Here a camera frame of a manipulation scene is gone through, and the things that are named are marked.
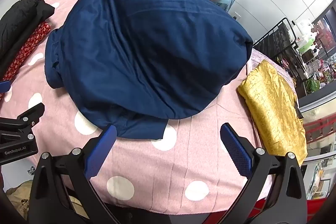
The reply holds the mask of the navy blue padded jacket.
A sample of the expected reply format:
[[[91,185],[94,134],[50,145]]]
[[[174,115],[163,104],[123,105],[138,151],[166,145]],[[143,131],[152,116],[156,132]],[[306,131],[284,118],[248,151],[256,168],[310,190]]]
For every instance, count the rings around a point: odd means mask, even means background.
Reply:
[[[45,75],[120,138],[161,139],[246,65],[253,40],[209,0],[78,0],[46,43]]]

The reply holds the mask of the pink polka dot bedsheet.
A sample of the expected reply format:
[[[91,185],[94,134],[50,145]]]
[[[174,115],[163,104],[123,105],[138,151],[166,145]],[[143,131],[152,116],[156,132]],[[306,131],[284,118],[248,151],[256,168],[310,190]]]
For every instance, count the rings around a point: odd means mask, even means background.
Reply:
[[[43,103],[45,112],[33,127],[39,152],[66,155],[83,147],[100,130],[77,109],[64,89],[45,78],[42,40],[23,63],[1,103],[1,116],[15,118]],[[101,199],[119,206],[165,214],[227,210],[246,184],[224,147],[220,129],[229,123],[238,135],[260,145],[240,83],[265,56],[253,51],[238,77],[225,85],[201,113],[171,120],[161,140],[117,139],[91,183]]]

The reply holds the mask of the black folded garment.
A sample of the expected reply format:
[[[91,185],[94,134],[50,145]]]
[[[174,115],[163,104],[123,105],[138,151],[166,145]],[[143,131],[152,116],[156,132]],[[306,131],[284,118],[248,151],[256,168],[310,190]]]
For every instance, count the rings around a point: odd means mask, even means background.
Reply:
[[[1,74],[39,24],[51,17],[55,8],[44,0],[17,1],[1,18]]]

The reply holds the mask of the gold satin folded cloth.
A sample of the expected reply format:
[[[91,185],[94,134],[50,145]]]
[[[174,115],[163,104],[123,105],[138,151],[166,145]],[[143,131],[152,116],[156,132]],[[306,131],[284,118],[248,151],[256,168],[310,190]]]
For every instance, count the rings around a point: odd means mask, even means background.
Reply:
[[[267,152],[294,153],[299,165],[307,157],[306,133],[298,117],[297,96],[276,68],[263,60],[238,86]]]

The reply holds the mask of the red floral folded cloth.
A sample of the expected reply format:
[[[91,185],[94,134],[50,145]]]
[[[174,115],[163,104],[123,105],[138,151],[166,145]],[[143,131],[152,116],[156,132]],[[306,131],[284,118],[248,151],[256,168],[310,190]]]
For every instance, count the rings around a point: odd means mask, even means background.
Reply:
[[[31,34],[31,36],[15,55],[15,58],[7,68],[5,75],[1,78],[2,82],[11,81],[14,78],[14,76],[18,73],[19,68],[27,60],[29,55],[38,46],[38,44],[50,32],[50,30],[51,26],[47,22],[42,22],[38,25],[35,31]]]

